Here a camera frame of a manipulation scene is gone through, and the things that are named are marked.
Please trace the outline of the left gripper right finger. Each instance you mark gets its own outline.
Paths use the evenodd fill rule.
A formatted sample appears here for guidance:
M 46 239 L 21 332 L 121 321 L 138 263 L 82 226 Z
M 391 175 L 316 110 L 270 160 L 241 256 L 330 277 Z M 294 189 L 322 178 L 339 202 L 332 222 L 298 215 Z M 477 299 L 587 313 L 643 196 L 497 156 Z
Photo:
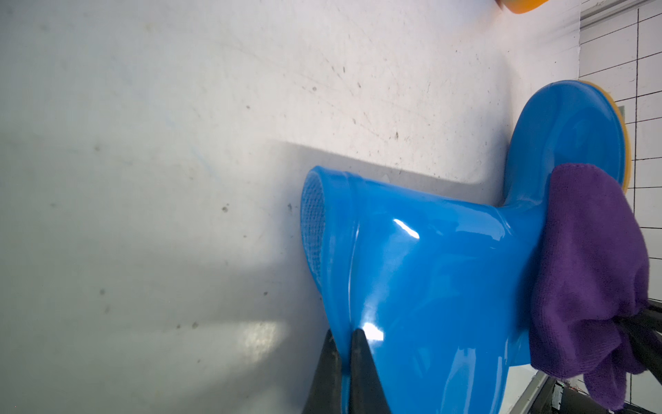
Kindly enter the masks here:
M 391 414 L 363 329 L 352 335 L 349 412 Z

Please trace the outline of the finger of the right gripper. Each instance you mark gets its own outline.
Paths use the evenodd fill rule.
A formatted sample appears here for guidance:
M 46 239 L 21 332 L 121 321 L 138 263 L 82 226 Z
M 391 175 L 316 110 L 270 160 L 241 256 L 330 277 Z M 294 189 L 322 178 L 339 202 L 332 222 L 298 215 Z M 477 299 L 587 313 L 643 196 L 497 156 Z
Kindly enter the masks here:
M 635 358 L 661 383 L 661 302 L 650 299 L 646 309 L 616 322 L 628 334 Z

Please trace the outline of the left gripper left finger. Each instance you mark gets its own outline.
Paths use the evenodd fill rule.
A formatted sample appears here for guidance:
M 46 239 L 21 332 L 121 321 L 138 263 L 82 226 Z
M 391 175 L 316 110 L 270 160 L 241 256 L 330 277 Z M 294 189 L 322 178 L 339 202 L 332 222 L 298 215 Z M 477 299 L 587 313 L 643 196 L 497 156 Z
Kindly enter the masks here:
M 331 331 L 328 331 L 315 369 L 303 414 L 341 414 L 341 356 Z

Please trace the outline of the purple cloth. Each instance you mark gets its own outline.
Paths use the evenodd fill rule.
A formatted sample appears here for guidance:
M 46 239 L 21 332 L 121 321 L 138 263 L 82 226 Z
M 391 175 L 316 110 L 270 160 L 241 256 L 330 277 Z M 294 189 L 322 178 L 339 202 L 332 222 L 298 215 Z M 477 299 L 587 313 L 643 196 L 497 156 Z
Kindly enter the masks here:
M 599 405 L 622 409 L 628 375 L 646 368 L 616 321 L 648 306 L 648 286 L 648 251 L 621 185 L 593 165 L 555 167 L 531 297 L 532 366 L 583 376 Z

